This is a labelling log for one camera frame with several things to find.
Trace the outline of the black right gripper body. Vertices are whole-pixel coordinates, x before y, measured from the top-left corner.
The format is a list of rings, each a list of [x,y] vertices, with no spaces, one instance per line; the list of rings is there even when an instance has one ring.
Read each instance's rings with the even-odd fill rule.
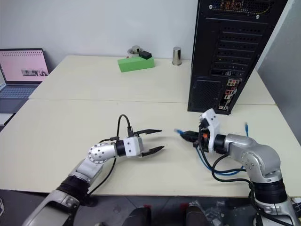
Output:
[[[198,142],[204,152],[209,152],[210,131],[205,123],[199,125]]]

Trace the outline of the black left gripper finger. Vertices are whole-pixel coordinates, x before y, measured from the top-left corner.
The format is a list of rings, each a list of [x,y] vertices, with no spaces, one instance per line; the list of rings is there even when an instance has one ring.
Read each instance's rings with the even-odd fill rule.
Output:
[[[144,130],[140,130],[140,131],[133,132],[133,136],[134,136],[134,137],[138,137],[138,136],[140,136],[141,134],[159,133],[159,132],[161,132],[161,131],[162,131],[162,130],[159,130],[159,129],[144,129]]]
[[[159,152],[160,150],[162,150],[163,148],[164,148],[164,146],[158,146],[158,147],[149,149],[147,152],[141,153],[141,156],[145,157],[145,156],[149,156],[149,155],[155,154],[155,153]]]

